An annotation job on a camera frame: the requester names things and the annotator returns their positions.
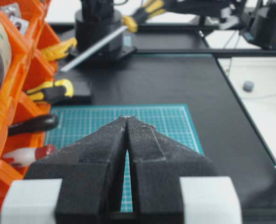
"black electronic device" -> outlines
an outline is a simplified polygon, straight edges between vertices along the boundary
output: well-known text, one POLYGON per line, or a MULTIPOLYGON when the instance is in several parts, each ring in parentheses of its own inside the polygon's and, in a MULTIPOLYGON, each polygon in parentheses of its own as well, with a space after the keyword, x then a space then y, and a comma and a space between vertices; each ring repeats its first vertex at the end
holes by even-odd
MULTIPOLYGON (((75 14, 75 36, 78 46, 71 54, 78 56, 99 39, 122 26, 122 15, 114 9, 113 0, 81 0, 82 9, 75 14)), ((123 35, 119 35, 89 58, 93 63, 113 63, 131 53, 134 47, 123 44, 123 35)))
POLYGON ((246 28, 242 34, 247 42, 263 49, 276 49, 276 0, 266 5, 258 1, 256 9, 243 18, 246 28))

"screwdriver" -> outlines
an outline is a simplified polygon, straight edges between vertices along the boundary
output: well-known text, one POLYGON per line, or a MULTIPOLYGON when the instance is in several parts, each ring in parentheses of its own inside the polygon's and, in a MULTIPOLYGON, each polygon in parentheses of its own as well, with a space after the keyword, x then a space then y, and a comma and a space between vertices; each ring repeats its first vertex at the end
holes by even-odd
POLYGON ((27 90, 26 94, 38 104, 54 104, 73 96, 73 85, 68 79, 47 81, 39 86, 27 90))
POLYGON ((75 37, 60 42, 58 44, 41 49, 41 53, 49 62, 62 59, 68 56, 69 52, 77 46, 78 42, 75 37))
POLYGON ((85 50, 81 55, 73 59, 67 65, 61 68, 62 72, 68 72, 69 70, 76 67, 82 61, 86 60, 88 57, 93 55, 96 51, 101 49, 103 46, 108 44, 115 37, 119 36, 122 32, 128 29, 130 32, 137 32, 138 24, 145 22, 154 16, 163 14, 167 11, 176 0, 148 0, 141 8, 139 8, 134 15, 124 16, 123 23, 124 26, 118 28, 108 36, 104 37, 96 44, 92 45, 90 48, 85 50))
POLYGON ((8 135, 13 136, 22 133, 45 132, 57 127, 58 123, 57 115, 42 115, 18 124, 11 125, 8 129, 8 135))
POLYGON ((14 167, 27 167, 42 157, 52 154, 56 151, 54 145, 46 145, 40 148, 25 147, 18 148, 2 156, 2 160, 14 167))

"red-handled tool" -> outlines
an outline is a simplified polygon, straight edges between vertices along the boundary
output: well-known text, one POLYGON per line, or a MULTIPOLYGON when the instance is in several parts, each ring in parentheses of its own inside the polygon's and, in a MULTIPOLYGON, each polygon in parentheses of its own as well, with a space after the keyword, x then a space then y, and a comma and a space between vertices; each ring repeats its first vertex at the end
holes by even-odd
POLYGON ((46 145, 41 148, 19 148, 10 153, 6 153, 2 156, 2 160, 9 163, 14 167, 27 167, 31 163, 35 162, 42 157, 52 154, 56 151, 56 147, 54 145, 46 145))

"yellow screwdriver handle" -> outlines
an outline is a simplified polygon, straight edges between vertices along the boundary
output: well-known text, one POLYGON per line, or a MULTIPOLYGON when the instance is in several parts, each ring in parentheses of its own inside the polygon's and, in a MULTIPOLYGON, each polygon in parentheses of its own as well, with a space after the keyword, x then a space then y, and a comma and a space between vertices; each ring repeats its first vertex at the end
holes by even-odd
POLYGON ((130 32, 137 32, 138 26, 146 20, 163 14, 166 9, 176 2, 176 0, 148 0, 141 8, 139 8, 134 15, 124 16, 123 24, 128 26, 130 32))
POLYGON ((49 46, 47 48, 44 48, 41 51, 43 56, 48 61, 54 61, 58 59, 62 59, 68 56, 71 49, 75 48, 77 46, 78 42, 75 37, 63 41, 59 44, 55 44, 52 46, 49 46))

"metal rod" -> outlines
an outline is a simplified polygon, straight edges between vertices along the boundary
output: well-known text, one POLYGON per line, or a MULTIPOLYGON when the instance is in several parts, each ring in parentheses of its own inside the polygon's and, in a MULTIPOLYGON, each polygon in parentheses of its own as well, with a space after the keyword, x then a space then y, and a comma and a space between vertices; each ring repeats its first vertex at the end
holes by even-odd
POLYGON ((108 36, 104 37, 103 39, 96 42, 96 44, 92 45, 90 48, 85 50, 82 54, 80 54, 78 57, 73 59, 71 62, 69 62, 67 65, 65 65, 60 71, 62 72, 68 72, 70 69, 73 69, 78 64, 80 64, 82 61, 86 60, 88 57, 93 55, 96 51, 104 47, 106 44, 108 44, 111 40, 116 38, 118 35, 120 35, 122 32, 124 32, 127 29, 127 26, 122 26, 109 34, 108 36))
POLYGON ((212 54, 217 58, 276 57, 276 50, 262 49, 139 49, 137 54, 212 54))

